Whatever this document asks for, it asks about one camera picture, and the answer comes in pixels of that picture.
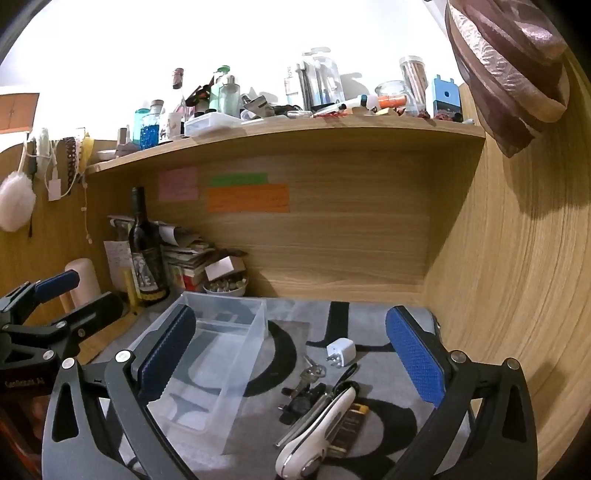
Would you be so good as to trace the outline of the white paper note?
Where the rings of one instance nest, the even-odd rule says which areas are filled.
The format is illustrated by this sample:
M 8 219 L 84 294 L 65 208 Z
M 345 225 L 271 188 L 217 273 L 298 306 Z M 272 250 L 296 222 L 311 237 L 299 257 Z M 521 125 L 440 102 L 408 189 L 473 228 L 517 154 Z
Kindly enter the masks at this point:
M 116 291 L 126 293 L 123 272 L 131 267 L 129 244 L 127 241 L 104 241 L 103 246 L 112 286 Z

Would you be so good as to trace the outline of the white fluffy pompom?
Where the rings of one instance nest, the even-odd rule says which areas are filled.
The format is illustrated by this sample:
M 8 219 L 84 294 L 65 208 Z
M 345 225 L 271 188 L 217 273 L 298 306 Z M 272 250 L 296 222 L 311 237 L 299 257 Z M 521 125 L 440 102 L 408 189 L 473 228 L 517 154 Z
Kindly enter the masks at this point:
M 36 195 L 31 179 L 23 172 L 12 172 L 0 189 L 0 224 L 6 232 L 16 232 L 26 225 L 33 213 Z

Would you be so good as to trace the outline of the black round keychain tag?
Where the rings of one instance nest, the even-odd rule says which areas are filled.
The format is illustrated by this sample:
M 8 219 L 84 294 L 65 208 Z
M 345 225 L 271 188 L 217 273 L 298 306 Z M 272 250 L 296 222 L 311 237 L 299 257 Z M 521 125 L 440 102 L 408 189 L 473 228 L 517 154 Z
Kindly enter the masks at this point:
M 293 400 L 287 405 L 280 406 L 280 423 L 284 425 L 293 425 L 298 419 L 307 414 L 311 407 L 320 399 L 327 391 L 325 383 L 318 383 L 314 387 L 308 386 L 301 391 Z

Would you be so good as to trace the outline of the white bowl of pebbles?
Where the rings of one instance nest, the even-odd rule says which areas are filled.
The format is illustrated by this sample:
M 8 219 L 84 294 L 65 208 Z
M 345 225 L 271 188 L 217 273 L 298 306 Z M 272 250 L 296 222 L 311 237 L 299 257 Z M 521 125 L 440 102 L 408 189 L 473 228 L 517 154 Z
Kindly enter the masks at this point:
M 249 277 L 243 274 L 228 275 L 213 281 L 204 283 L 206 294 L 242 297 L 245 296 L 246 288 L 249 285 Z

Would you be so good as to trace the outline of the white wall plug adapter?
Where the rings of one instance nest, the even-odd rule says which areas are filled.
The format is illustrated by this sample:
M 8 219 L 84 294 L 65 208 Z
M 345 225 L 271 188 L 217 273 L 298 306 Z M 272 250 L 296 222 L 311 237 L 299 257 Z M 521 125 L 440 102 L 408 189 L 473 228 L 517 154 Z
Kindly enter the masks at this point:
M 325 347 L 327 362 L 336 368 L 346 367 L 356 359 L 356 344 L 349 338 L 339 338 Z

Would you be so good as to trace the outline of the silver key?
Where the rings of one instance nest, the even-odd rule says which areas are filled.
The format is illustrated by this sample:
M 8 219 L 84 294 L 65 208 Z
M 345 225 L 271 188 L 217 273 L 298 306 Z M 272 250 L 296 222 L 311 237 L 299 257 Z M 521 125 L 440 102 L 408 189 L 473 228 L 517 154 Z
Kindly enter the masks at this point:
M 294 389 L 284 387 L 281 390 L 281 394 L 284 396 L 289 396 L 290 399 L 296 398 L 298 395 L 307 390 L 308 387 L 314 385 L 319 379 L 325 378 L 325 374 L 327 374 L 327 369 L 325 369 L 325 366 L 319 365 L 317 362 L 312 360 L 310 356 L 304 355 L 304 361 L 307 362 L 307 367 L 301 371 L 300 381 L 298 381 L 297 386 L 295 386 Z

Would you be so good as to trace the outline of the clear plastic storage bin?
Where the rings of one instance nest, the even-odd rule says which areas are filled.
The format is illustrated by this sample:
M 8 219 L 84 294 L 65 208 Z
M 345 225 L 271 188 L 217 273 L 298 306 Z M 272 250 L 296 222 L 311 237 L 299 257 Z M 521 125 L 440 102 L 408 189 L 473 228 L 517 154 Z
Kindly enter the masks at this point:
M 178 305 L 193 311 L 195 332 L 148 409 L 173 446 L 221 454 L 269 334 L 266 300 L 184 292 L 163 313 Z

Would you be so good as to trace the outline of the brown hanging cloth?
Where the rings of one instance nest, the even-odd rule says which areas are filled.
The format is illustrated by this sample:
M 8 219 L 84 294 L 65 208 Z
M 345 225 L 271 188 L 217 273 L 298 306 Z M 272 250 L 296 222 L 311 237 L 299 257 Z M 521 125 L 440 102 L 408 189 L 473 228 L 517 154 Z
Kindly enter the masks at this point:
M 532 1 L 449 1 L 445 21 L 481 125 L 511 158 L 567 110 L 567 44 Z

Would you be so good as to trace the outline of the blue bead jar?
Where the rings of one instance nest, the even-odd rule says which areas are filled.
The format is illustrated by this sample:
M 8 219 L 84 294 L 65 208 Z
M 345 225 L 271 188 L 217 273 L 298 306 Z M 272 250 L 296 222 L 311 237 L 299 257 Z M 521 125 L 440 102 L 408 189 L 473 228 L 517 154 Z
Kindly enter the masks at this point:
M 141 150 L 153 148 L 159 143 L 160 115 L 150 113 L 145 115 L 141 121 L 139 134 L 139 146 Z

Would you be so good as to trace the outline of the orange sticky note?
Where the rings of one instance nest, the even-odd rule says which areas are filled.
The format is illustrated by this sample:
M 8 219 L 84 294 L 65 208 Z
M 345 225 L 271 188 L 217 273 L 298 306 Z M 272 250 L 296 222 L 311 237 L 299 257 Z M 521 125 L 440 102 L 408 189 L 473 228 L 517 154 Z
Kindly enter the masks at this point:
M 206 191 L 209 213 L 288 213 L 290 191 L 287 184 L 212 187 Z

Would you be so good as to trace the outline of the white handheld lint remover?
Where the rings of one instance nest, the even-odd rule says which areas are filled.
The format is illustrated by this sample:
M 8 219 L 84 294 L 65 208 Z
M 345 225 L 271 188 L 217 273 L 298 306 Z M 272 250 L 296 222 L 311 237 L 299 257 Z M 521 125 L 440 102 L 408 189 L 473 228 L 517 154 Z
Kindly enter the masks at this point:
M 280 450 L 276 475 L 281 479 L 306 479 L 314 474 L 327 456 L 332 436 L 356 400 L 356 388 L 348 385 L 311 425 Z

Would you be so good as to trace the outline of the small white card box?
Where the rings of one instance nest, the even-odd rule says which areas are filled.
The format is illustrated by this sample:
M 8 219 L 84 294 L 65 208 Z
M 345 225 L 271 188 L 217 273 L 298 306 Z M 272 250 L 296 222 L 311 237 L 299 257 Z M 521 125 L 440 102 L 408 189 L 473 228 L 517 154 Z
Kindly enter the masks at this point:
M 245 271 L 245 263 L 243 263 L 242 258 L 236 256 L 225 256 L 205 267 L 208 281 L 214 281 L 242 271 Z

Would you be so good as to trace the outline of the white charger on hook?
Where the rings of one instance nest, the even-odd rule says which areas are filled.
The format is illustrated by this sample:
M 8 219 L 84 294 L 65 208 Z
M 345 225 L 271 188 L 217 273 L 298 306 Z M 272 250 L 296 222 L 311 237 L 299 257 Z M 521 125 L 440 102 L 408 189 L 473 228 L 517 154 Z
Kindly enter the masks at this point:
M 61 198 L 62 193 L 55 143 L 50 141 L 49 147 L 50 157 L 44 175 L 45 186 L 47 189 L 48 200 L 58 201 Z

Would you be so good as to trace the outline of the green glass bottle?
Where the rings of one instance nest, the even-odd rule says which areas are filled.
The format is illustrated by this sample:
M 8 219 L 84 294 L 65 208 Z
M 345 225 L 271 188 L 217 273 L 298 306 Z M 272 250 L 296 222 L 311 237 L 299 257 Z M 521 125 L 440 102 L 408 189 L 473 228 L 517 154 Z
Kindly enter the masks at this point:
M 218 100 L 219 112 L 232 117 L 239 117 L 242 99 L 240 99 L 240 87 L 235 82 L 235 76 L 229 75 L 228 79 L 221 85 L 218 91 Z

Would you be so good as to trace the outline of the wooden shelf board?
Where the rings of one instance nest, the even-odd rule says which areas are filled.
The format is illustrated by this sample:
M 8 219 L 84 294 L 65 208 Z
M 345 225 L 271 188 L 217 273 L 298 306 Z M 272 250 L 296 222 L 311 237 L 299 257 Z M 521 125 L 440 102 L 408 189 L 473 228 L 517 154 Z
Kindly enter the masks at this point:
M 209 131 L 96 163 L 89 166 L 86 173 L 168 170 L 211 160 L 305 153 L 394 151 L 423 154 L 482 146 L 485 138 L 479 126 L 407 116 L 284 118 Z

